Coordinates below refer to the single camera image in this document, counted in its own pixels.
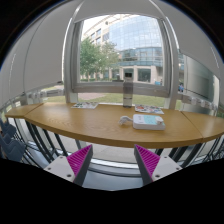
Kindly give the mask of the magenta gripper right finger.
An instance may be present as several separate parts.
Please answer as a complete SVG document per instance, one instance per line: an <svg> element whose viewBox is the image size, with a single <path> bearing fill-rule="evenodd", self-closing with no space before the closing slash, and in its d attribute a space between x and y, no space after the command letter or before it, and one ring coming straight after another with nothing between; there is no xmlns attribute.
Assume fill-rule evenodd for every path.
<svg viewBox="0 0 224 224"><path fill-rule="evenodd" d="M181 170L181 167L169 156L159 156L139 145L134 146L134 155L143 185L148 185Z"/></svg>

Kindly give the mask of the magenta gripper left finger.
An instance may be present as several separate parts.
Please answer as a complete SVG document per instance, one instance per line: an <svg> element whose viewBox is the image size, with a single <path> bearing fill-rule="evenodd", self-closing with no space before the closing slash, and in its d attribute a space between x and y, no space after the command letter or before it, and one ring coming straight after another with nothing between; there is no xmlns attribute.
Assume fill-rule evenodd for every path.
<svg viewBox="0 0 224 224"><path fill-rule="evenodd" d="M45 171L82 186L92 155L93 147L88 145L69 156L58 156Z"/></svg>

